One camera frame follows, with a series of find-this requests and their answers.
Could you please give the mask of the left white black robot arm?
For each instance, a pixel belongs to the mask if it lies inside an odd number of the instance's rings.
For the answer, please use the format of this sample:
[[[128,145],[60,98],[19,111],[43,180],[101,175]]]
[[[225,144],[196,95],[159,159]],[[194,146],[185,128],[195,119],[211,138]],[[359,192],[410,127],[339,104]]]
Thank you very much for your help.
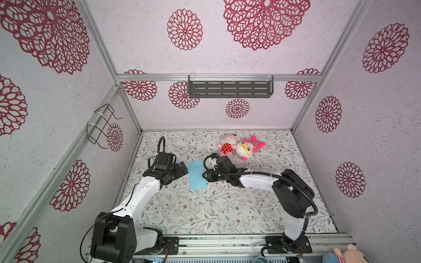
[[[110,212],[101,212],[91,227],[90,256],[106,263],[129,263],[141,251],[159,253],[164,247],[162,231],[137,227],[136,221],[150,199],[165,185],[188,174],[184,162],[172,153],[159,152],[135,184],[131,194]]]

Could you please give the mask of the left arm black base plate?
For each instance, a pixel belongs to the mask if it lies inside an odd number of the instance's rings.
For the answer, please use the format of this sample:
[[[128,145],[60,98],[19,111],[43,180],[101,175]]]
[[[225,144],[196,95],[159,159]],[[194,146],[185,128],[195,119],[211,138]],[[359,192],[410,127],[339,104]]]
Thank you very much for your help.
[[[179,237],[159,237],[154,247],[136,252],[135,255],[177,255],[179,240]]]

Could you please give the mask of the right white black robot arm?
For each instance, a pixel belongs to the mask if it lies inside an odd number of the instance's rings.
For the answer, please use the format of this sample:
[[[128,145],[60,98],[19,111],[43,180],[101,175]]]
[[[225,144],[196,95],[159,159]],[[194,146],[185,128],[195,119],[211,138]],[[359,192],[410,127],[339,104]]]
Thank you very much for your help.
[[[319,212],[313,201],[314,191],[291,169],[280,174],[250,171],[237,168],[227,156],[216,153],[203,160],[203,167],[202,177],[209,183],[225,181],[234,187],[259,188],[274,193],[287,213],[284,237],[289,242],[301,240],[309,218]]]

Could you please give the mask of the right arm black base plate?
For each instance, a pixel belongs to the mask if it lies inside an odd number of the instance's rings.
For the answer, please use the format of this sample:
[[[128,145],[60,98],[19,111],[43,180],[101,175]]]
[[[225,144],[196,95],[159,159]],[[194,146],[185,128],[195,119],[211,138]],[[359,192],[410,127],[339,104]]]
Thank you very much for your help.
[[[312,253],[312,247],[307,236],[302,237],[296,243],[284,236],[265,237],[266,246],[269,246],[269,254],[306,254]]]

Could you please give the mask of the light blue paper sheet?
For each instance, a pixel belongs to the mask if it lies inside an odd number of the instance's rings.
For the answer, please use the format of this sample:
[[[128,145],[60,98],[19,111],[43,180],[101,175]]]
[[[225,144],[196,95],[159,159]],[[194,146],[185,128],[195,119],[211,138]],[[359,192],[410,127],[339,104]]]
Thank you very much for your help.
[[[187,169],[191,191],[207,187],[207,181],[202,177],[205,172],[203,161],[188,162]]]

